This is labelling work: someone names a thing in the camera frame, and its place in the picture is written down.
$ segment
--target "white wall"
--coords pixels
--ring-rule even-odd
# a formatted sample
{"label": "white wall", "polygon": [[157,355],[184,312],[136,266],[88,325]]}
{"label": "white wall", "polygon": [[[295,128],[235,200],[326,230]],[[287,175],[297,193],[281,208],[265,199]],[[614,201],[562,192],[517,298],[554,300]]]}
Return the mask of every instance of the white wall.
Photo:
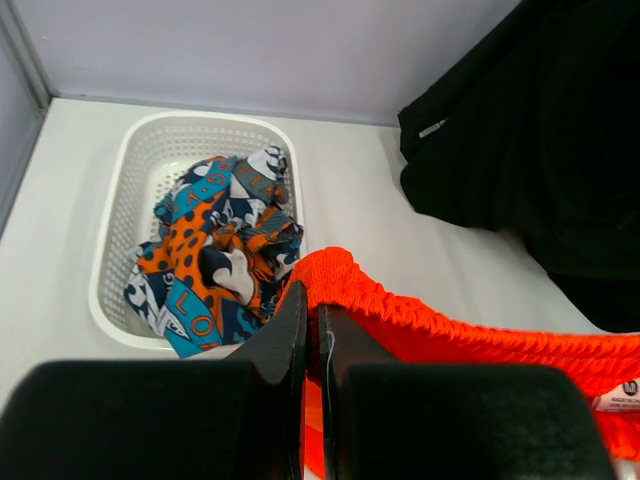
{"label": "white wall", "polygon": [[40,125],[35,101],[0,32],[0,234]]}
{"label": "white wall", "polygon": [[518,0],[14,2],[63,95],[389,124]]}

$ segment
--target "basket rim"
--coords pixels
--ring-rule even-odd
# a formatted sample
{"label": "basket rim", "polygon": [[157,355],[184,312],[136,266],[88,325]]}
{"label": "basket rim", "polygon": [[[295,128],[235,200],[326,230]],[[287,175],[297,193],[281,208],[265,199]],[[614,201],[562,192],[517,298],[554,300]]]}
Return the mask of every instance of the basket rim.
{"label": "basket rim", "polygon": [[[287,150],[289,151],[289,169],[291,173],[291,180],[293,182],[293,187],[295,191],[295,208],[296,208],[296,221],[304,225],[304,215],[302,210],[302,199],[300,194],[300,177],[298,175],[297,168],[297,157],[295,148],[289,136],[284,133],[280,128],[272,125],[266,121],[252,118],[244,115],[235,115],[228,113],[215,113],[215,112],[193,112],[188,110],[177,110],[170,112],[161,112],[152,115],[148,115],[140,120],[136,121],[125,133],[122,141],[120,142],[120,147],[118,148],[118,156],[113,167],[113,171],[111,173],[111,178],[109,180],[109,188],[107,190],[107,196],[104,203],[104,208],[102,211],[102,216],[100,219],[100,227],[98,229],[98,234],[95,243],[95,251],[93,255],[93,262],[91,264],[91,275],[89,279],[89,289],[88,289],[88,300],[89,300],[89,311],[91,316],[98,324],[100,329],[106,333],[109,337],[114,340],[131,347],[149,349],[149,350],[171,350],[171,346],[169,342],[164,338],[151,338],[151,337],[142,337],[139,335],[134,335],[128,333],[118,326],[116,326],[105,313],[104,309],[100,305],[99,300],[99,285],[100,285],[100,277],[103,270],[103,260],[105,256],[105,246],[107,242],[107,233],[109,230],[109,222],[111,219],[111,211],[113,210],[113,204],[115,201],[116,191],[118,188],[118,184],[120,181],[120,174],[122,172],[122,166],[124,164],[124,160],[129,150],[130,143],[134,135],[138,133],[138,131],[157,120],[169,119],[169,118],[193,118],[195,119],[218,119],[218,120],[228,120],[242,123],[249,123],[253,125],[257,125],[268,130],[271,130],[274,134],[278,135],[286,144]],[[301,256],[306,254],[306,241],[303,238],[302,244],[300,246]]]}

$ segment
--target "patterned fabric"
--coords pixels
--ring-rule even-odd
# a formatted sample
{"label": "patterned fabric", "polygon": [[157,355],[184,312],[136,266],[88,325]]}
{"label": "patterned fabric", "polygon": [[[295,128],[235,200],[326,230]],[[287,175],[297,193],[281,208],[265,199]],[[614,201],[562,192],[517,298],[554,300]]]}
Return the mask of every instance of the patterned fabric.
{"label": "patterned fabric", "polygon": [[159,239],[136,248],[126,301],[180,358],[245,341],[273,314],[299,255],[278,147],[193,165],[156,205]]}

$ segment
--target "clothing label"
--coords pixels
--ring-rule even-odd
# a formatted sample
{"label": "clothing label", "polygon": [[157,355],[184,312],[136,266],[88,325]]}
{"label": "clothing label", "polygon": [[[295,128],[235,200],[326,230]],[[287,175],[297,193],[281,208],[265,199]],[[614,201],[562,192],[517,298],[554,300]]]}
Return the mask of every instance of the clothing label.
{"label": "clothing label", "polygon": [[427,137],[429,135],[431,135],[434,132],[437,132],[438,130],[440,130],[440,127],[442,127],[442,125],[444,125],[447,122],[447,119],[442,119],[440,120],[438,123],[436,123],[435,125],[431,125],[428,128],[425,128],[423,131],[421,131],[418,136],[420,138],[424,138]]}
{"label": "clothing label", "polygon": [[618,385],[609,393],[593,400],[593,408],[599,412],[640,411],[640,378]]}

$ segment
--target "white table surface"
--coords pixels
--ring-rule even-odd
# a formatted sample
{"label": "white table surface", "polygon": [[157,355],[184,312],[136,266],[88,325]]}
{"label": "white table surface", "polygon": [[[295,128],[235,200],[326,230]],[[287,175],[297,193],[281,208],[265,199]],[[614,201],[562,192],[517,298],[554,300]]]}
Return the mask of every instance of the white table surface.
{"label": "white table surface", "polygon": [[[54,100],[0,241],[0,407],[35,365],[69,358],[173,358],[104,334],[87,303],[107,184],[127,129],[154,107]],[[293,141],[309,251],[349,249],[387,289],[452,318],[601,333],[506,234],[416,214],[399,175],[399,130],[265,118]]]}

